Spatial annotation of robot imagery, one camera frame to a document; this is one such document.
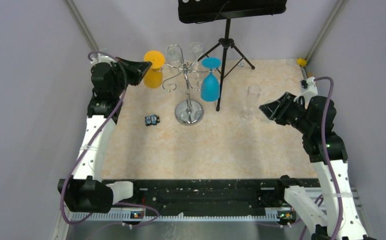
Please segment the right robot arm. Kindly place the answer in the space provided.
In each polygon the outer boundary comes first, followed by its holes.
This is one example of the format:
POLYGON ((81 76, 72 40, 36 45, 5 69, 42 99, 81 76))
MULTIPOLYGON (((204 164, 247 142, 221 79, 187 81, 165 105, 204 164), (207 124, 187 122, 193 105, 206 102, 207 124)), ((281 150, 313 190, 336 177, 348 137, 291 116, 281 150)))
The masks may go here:
POLYGON ((313 240, 369 240, 353 199, 344 142, 332 130, 336 115, 333 101, 317 95, 305 105, 302 96, 286 92, 259 109, 269 120, 290 125, 302 134, 303 148, 317 173, 325 211, 297 180, 285 177, 278 181, 280 189, 274 192, 275 202, 293 207, 313 240))

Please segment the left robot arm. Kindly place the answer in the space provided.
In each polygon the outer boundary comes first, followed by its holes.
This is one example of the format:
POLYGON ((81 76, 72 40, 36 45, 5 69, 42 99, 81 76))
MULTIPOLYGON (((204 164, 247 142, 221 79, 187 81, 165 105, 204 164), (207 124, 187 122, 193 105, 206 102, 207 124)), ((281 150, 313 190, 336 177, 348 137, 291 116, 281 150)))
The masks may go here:
POLYGON ((129 61, 100 57, 90 69, 93 96, 87 106, 86 129, 75 167, 60 179, 60 207, 71 212, 107 213, 123 201, 130 207, 139 204, 141 193, 131 181, 102 182, 102 167, 107 145, 118 122, 128 86, 137 86, 151 68, 150 61, 129 61))

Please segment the orange wine glass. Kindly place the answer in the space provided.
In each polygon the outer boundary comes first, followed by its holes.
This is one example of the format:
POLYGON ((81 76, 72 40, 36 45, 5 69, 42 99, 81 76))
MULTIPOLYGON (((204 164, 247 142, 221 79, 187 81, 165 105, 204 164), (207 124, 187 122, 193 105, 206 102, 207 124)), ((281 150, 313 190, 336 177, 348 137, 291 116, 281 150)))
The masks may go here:
POLYGON ((150 50, 145 53, 144 61, 152 63, 144 76, 145 86, 151 89, 159 88, 163 83, 162 67, 165 64, 164 55, 157 50, 150 50))

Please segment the clear flute glass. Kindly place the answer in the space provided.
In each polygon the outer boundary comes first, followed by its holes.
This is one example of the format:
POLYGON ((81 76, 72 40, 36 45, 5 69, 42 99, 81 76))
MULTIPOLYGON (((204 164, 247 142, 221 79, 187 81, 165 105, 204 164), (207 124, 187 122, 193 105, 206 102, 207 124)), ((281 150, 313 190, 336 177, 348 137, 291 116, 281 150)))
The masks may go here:
POLYGON ((254 116, 253 107, 258 101, 261 94, 261 88, 257 84, 248 87, 245 108, 240 112, 240 118, 244 121, 251 121, 254 116))

